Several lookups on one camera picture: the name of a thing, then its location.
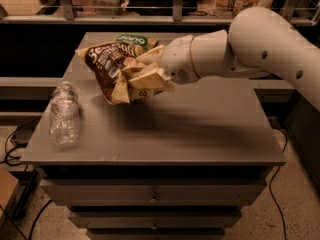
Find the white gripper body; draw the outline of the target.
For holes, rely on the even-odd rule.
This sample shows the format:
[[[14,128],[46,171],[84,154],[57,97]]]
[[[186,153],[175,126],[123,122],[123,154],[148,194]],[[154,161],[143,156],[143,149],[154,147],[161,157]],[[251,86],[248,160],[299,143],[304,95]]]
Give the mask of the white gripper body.
[[[200,79],[191,58],[193,39],[193,35],[176,38],[164,48],[161,55],[162,68],[176,84],[194,83]]]

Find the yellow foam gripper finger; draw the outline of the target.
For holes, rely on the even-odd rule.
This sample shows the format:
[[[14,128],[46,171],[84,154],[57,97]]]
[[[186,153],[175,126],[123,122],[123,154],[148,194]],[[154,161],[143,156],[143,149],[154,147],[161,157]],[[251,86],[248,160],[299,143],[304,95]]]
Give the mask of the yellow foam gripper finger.
[[[152,63],[156,63],[158,66],[161,65],[161,56],[163,54],[165,46],[159,45],[151,50],[143,53],[142,55],[137,57],[137,60],[145,65],[149,65]]]
[[[131,87],[137,90],[148,89],[172,91],[174,89],[171,77],[156,63],[149,64],[140,72],[134,73],[129,78],[128,83]]]

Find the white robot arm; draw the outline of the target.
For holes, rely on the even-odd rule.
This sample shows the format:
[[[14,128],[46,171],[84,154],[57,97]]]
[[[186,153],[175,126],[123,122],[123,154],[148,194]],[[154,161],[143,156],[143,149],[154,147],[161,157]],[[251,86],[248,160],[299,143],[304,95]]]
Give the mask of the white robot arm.
[[[320,110],[320,49],[270,9],[240,12],[228,30],[187,35],[142,54],[177,84],[208,76],[259,78],[274,74]]]

